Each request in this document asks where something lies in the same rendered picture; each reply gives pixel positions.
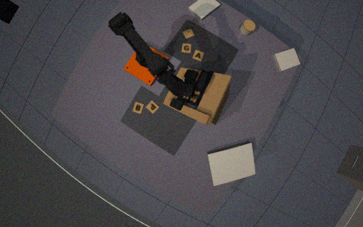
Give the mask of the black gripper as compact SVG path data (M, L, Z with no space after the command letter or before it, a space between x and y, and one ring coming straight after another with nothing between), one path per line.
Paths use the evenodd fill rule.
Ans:
M195 71L195 70L187 70L186 73L185 73L185 75L184 75L184 77L185 77L184 81L181 80L181 79L180 80L183 81L183 82L185 82L188 79L191 79L191 80L195 81L195 83L196 83L198 74L199 73L197 71ZM197 86L196 86L196 91L199 91L199 89L197 88ZM172 98L171 103L170 103L170 106L180 111L183 108L183 105L185 105L186 102L193 103L193 101L190 101L190 100L188 100L186 98L183 98L181 96L178 96L176 99L175 98Z

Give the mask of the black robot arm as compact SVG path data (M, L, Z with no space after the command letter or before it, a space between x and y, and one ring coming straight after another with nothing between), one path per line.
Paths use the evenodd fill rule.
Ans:
M160 54L153 53L151 48L148 47L147 43L143 41L135 30L133 22L128 14L120 12L109 20L108 24L115 35L121 35L128 41L127 43L129 43L136 52L135 59L141 66L149 68L150 74L160 83L160 85L166 86L177 97L194 97L196 91L195 81L188 79L187 81L182 82L175 76L173 73L176 70L171 62ZM168 68L170 69L168 70ZM157 75L158 78L155 75Z

